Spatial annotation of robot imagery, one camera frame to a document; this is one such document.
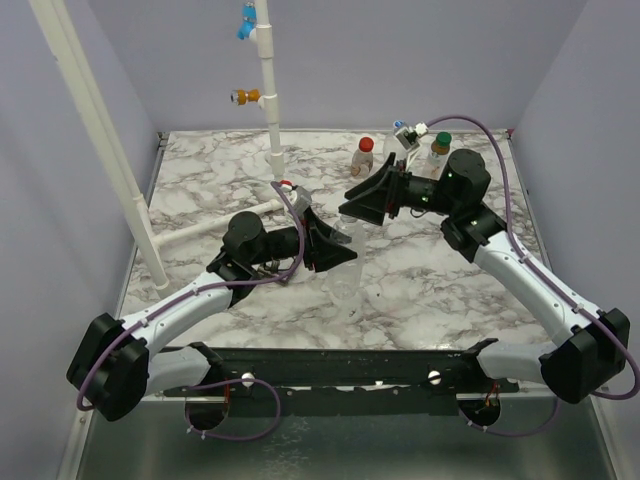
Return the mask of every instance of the stainless steel surface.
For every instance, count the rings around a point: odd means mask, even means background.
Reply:
[[[548,397],[509,398],[498,427],[543,422]],[[233,419],[226,433],[262,429],[269,420]],[[93,417],[82,480],[607,480],[615,478],[591,406],[563,405],[545,433],[509,439],[468,428],[458,417],[285,418],[252,443],[186,434],[180,402],[148,401],[107,423]]]

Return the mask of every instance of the gray wall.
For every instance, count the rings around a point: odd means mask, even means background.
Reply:
[[[586,0],[272,0],[287,127],[388,127],[465,112],[513,127]],[[242,0],[90,0],[162,130],[264,126],[233,88],[260,87],[235,38]]]
[[[515,134],[556,272],[631,319],[640,357],[640,2],[590,0]],[[627,391],[627,368],[612,382]],[[640,471],[640,400],[614,405]]]
[[[148,178],[152,124],[87,5],[70,6]],[[87,322],[113,311],[132,241],[26,1],[0,7],[0,64],[0,478],[52,479],[74,414],[66,367]]]

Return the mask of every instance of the marble tabletop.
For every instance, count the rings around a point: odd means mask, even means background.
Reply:
[[[327,223],[337,219],[345,190],[358,183],[349,174],[362,133],[283,132],[286,178],[313,195],[313,208]],[[381,133],[375,140],[382,163]],[[424,141],[431,143],[432,137]],[[532,252],[539,252],[506,134],[497,135],[512,186],[515,232]],[[453,133],[453,149],[481,153],[492,181],[485,202],[504,215],[499,165],[486,138]],[[153,200],[156,233],[168,232],[232,213],[275,198],[268,186],[264,132],[172,133]],[[427,148],[416,160],[425,161]],[[267,230],[290,225],[282,211],[263,216]],[[218,347],[450,349],[467,348],[487,337],[516,343],[548,340],[532,315],[500,283],[469,264],[444,241],[442,217],[414,219],[408,211],[383,227],[366,225],[367,254],[358,315],[343,315],[323,289],[324,274],[303,268],[288,286],[267,285],[232,309],[196,325],[173,342],[204,341]],[[216,256],[224,230],[169,244],[162,249],[167,275],[186,285]],[[158,300],[145,265],[136,258],[122,314]]]

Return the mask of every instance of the small bottle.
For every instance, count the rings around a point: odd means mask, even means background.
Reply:
[[[341,215],[333,229],[331,239],[353,250],[358,257],[329,270],[326,285],[335,305],[355,312],[360,303],[358,290],[366,251],[364,227],[357,219]]]
[[[451,149],[451,134],[448,132],[440,132],[431,144],[431,150],[427,157],[422,176],[432,180],[438,180],[442,173],[442,167],[447,161],[449,150]]]
[[[407,150],[402,146],[400,140],[396,138],[396,130],[404,125],[404,122],[397,120],[393,124],[393,131],[384,138],[384,144],[382,145],[382,161],[386,162],[391,153],[396,154],[396,161],[406,160]]]
[[[351,175],[354,177],[366,177],[373,169],[373,139],[362,137],[358,143],[358,149],[351,159]]]

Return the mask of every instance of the white pvc pipe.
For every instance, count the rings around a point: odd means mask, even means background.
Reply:
[[[127,187],[129,188],[129,192],[134,200],[138,198],[143,198],[142,193],[140,192],[140,188],[138,187],[138,182],[136,182],[136,178],[133,175],[133,171],[131,170],[131,165],[129,160],[127,159],[127,154],[122,147],[122,143],[120,142],[120,136],[118,135],[115,125],[111,120],[111,116],[109,115],[109,110],[104,102],[102,94],[100,92],[100,87],[96,82],[95,77],[93,76],[93,72],[91,70],[91,66],[89,61],[84,53],[82,48],[82,43],[78,38],[77,31],[73,25],[73,21],[69,16],[69,12],[65,5],[65,0],[39,0],[39,3],[51,3],[53,8],[58,12],[58,18],[62,29],[67,37],[68,45],[73,51],[73,55],[76,58],[76,62],[78,64],[78,68],[80,69],[80,73],[84,79],[84,82],[89,89],[89,93],[93,102],[96,106],[98,115],[100,116],[100,121],[104,128],[104,133],[109,138],[109,142],[113,146],[114,155],[112,157],[112,161],[115,160],[124,175],[124,178],[127,182]]]
[[[284,177],[284,154],[280,143],[280,113],[278,94],[276,92],[275,72],[273,68],[273,34],[269,23],[267,0],[255,0],[256,7],[256,41],[258,55],[262,61],[262,79],[264,89],[264,110],[269,125],[269,163],[276,180]]]
[[[229,225],[229,221],[233,218],[233,216],[240,212],[253,212],[260,215],[263,213],[272,212],[274,210],[279,210],[281,208],[282,203],[280,202],[280,200],[273,199],[254,207],[249,207],[244,210],[239,210],[238,212],[224,215],[223,217],[209,220],[208,222],[198,223],[197,225],[185,227],[180,230],[176,230],[175,232],[161,233],[153,237],[153,243],[156,247],[160,248],[167,243],[175,242],[176,240],[182,240],[183,238],[193,237],[210,230],[226,227],[227,225]]]
[[[122,205],[127,224],[149,269],[156,290],[161,297],[167,296],[172,293],[169,279],[164,272],[158,252],[151,242],[145,223],[138,212],[136,200],[131,192],[132,185],[127,181],[125,172],[120,168],[118,150],[121,146],[118,147],[119,141],[114,141],[114,136],[109,134],[109,130],[115,134],[113,124],[64,1],[29,1],[49,48],[58,62],[60,72],[89,138]]]

